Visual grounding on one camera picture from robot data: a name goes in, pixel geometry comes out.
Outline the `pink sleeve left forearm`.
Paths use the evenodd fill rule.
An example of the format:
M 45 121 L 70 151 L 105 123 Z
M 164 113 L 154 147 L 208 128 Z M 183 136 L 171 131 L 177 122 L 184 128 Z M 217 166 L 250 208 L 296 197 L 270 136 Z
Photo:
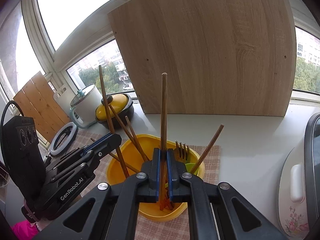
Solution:
M 11 229 L 20 240 L 31 240 L 39 233 L 36 223 L 30 223 L 28 220 L 16 223 Z

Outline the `left hand knit glove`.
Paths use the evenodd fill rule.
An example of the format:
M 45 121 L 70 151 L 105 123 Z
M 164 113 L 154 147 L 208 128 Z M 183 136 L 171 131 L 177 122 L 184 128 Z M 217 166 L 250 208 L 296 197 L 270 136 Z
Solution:
M 44 228 L 46 228 L 51 222 L 53 222 L 52 220 L 48 220 L 46 218 L 41 218 L 39 221 L 35 222 L 35 223 L 31 223 L 30 226 L 31 227 L 35 227 L 38 231 L 42 231 Z

